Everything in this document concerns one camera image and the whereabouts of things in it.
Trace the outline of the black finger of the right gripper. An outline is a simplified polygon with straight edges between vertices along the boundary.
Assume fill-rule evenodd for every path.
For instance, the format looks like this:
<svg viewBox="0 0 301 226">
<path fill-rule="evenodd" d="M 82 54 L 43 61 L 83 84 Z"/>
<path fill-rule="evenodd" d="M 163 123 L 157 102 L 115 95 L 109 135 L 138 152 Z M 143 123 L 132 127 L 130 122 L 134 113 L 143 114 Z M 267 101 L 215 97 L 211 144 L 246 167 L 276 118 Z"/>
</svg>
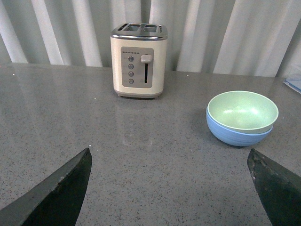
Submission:
<svg viewBox="0 0 301 226">
<path fill-rule="evenodd" d="M 255 149 L 251 149 L 247 165 L 271 224 L 299 226 L 301 177 Z"/>
<path fill-rule="evenodd" d="M 0 211 L 2 226 L 74 226 L 92 167 L 84 149 L 30 191 Z"/>
</svg>

